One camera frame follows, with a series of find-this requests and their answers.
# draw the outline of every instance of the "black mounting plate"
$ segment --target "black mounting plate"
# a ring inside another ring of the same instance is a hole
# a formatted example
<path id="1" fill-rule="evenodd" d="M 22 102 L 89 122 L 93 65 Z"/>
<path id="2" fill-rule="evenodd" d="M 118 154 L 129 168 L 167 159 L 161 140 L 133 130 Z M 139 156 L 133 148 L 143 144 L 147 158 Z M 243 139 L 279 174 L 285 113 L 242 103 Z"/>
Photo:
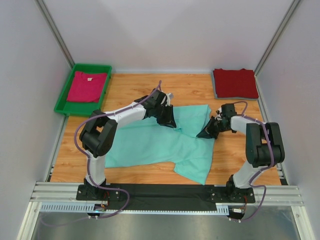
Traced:
<path id="1" fill-rule="evenodd" d="M 110 187 L 106 185 L 106 180 L 100 185 L 101 187 Z M 75 199 L 78 201 L 119 201 L 119 191 L 108 191 L 105 189 L 92 186 L 86 179 L 84 184 L 78 186 Z"/>
<path id="2" fill-rule="evenodd" d="M 213 203 L 239 203 L 244 204 L 247 200 L 248 204 L 256 202 L 254 190 L 250 188 L 235 188 L 233 193 L 227 194 L 225 186 L 214 186 L 210 188 L 211 201 Z"/>

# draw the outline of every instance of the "teal shirt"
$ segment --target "teal shirt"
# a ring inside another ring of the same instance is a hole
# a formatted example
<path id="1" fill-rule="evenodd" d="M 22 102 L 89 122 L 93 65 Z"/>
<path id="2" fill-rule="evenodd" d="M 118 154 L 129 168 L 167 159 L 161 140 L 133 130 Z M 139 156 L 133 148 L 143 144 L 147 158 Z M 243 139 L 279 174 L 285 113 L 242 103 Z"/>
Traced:
<path id="1" fill-rule="evenodd" d="M 196 136 L 208 123 L 210 112 L 208 105 L 176 106 L 173 114 L 177 128 L 160 126 L 150 117 L 117 129 L 105 167 L 173 162 L 174 172 L 204 185 L 212 164 L 214 139 Z"/>

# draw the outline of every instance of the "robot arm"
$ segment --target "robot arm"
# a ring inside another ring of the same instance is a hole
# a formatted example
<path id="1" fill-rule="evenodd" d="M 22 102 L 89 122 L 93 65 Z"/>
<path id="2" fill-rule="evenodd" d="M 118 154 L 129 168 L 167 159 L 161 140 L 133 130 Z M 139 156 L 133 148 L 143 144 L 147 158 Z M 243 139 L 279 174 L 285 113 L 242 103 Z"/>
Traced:
<path id="1" fill-rule="evenodd" d="M 82 147 L 90 157 L 89 167 L 91 178 L 99 186 L 105 186 L 107 182 L 104 173 L 105 156 L 112 147 L 117 129 L 132 122 L 150 117 L 155 117 L 159 125 L 170 128 L 177 127 L 174 119 L 173 106 L 171 105 L 171 99 L 173 98 L 171 93 L 166 94 L 160 90 L 156 90 L 146 101 L 137 105 L 137 103 L 146 97 L 147 96 L 143 96 L 128 106 L 116 111 L 102 112 L 95 110 L 90 117 L 103 114 L 108 114 L 109 116 L 93 119 L 84 126 L 79 138 L 82 142 Z M 79 200 L 104 198 L 103 194 L 105 192 L 94 186 L 88 174 L 82 186 L 84 186 L 80 191 L 82 196 L 77 196 Z"/>
<path id="2" fill-rule="evenodd" d="M 285 159 L 285 150 L 280 128 L 275 122 L 267 122 L 265 126 L 268 132 L 275 166 L 278 163 L 282 163 Z M 265 169 L 271 164 L 271 156 L 267 143 L 263 143 L 265 135 L 262 126 L 253 120 L 238 115 L 233 103 L 222 105 L 217 111 L 217 116 L 211 117 L 209 123 L 197 137 L 217 139 L 219 133 L 225 131 L 232 131 L 233 133 L 241 132 L 246 135 L 245 155 L 247 161 L 227 182 L 227 188 L 230 188 L 229 192 L 232 193 L 236 189 L 250 188 L 250 184 L 253 184 L 263 173 L 262 169 Z"/>

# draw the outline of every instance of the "metal floor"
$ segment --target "metal floor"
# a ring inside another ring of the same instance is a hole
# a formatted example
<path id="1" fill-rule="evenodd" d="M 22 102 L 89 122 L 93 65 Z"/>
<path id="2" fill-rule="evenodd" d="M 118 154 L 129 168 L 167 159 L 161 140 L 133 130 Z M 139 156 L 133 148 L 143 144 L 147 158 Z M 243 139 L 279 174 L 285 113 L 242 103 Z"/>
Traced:
<path id="1" fill-rule="evenodd" d="M 255 210 L 248 206 L 246 217 Z M 107 219 L 84 220 L 85 213 L 40 213 L 33 240 L 300 240 L 289 206 L 264 206 L 248 222 L 235 223 L 214 215 L 120 214 Z"/>

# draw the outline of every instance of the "folded red shirt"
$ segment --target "folded red shirt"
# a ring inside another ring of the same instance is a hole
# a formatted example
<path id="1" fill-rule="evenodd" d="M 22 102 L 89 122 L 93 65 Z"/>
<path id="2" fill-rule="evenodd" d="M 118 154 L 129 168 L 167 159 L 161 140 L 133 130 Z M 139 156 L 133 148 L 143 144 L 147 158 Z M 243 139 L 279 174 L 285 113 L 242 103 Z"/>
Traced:
<path id="1" fill-rule="evenodd" d="M 107 76 L 107 73 L 89 74 L 76 71 L 66 100 L 77 103 L 98 103 Z"/>
<path id="2" fill-rule="evenodd" d="M 259 98 L 253 70 L 215 69 L 213 76 L 218 98 Z"/>

